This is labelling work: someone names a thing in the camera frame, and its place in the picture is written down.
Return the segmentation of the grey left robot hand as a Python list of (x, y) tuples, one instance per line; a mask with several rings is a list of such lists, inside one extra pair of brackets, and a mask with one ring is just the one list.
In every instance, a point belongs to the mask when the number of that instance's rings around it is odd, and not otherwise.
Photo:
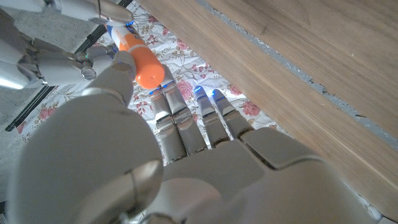
[(221, 92), (195, 92), (205, 141), (177, 90), (161, 88), (155, 136), (127, 107), (134, 59), (97, 52), (90, 61), (99, 75), (19, 155), (11, 223), (371, 223), (319, 155), (275, 129), (253, 129)]

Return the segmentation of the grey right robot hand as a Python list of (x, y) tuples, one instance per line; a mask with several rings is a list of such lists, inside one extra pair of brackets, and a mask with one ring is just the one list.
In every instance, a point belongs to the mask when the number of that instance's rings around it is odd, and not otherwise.
[[(126, 8), (103, 0), (1, 1), (1, 7), (31, 12), (51, 8), (68, 17), (112, 27), (124, 27), (134, 19)], [(101, 47), (71, 53), (44, 40), (32, 39), (14, 26), (9, 14), (1, 11), (2, 87), (20, 90), (89, 82), (103, 71), (99, 64), (108, 66), (113, 55)]]

